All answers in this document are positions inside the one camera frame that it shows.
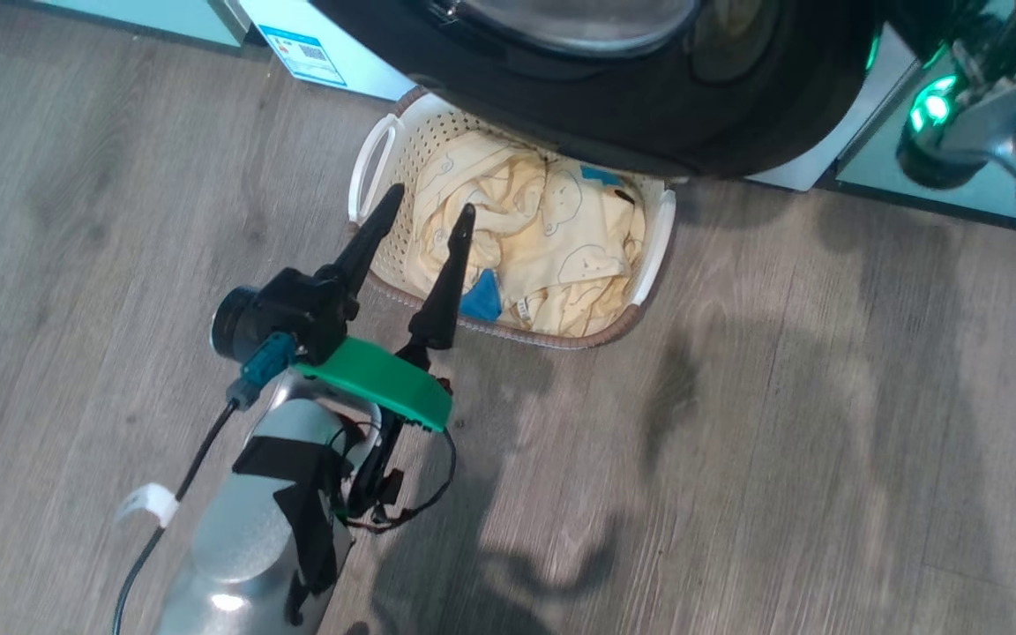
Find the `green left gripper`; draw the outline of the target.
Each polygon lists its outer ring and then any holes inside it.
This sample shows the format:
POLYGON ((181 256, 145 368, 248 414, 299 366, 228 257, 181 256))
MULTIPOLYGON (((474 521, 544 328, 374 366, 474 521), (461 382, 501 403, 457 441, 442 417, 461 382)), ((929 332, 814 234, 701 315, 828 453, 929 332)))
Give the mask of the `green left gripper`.
MULTIPOLYGON (((358 297, 382 241, 398 217, 406 185, 395 183, 368 214, 336 258, 333 268, 347 297, 358 297)), ((460 302, 467 280, 467 261, 475 224, 474 205, 464 204, 449 235, 448 258, 419 312, 408 322, 410 345, 424 350, 451 350, 460 302)), ((375 403, 376 406, 424 429, 444 433, 451 418, 452 396, 438 378, 374 342, 346 338, 323 364, 296 362, 303 377, 375 403)))

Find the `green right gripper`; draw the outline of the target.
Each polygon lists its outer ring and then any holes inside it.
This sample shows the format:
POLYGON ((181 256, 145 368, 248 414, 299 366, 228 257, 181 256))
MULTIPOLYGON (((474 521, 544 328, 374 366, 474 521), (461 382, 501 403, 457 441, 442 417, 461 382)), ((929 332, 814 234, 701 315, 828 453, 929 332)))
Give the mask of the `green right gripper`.
POLYGON ((928 70, 952 56, 960 44, 963 69, 975 69, 975 83, 1016 77, 1016 1, 1005 15, 993 1, 915 1, 914 56, 928 70))

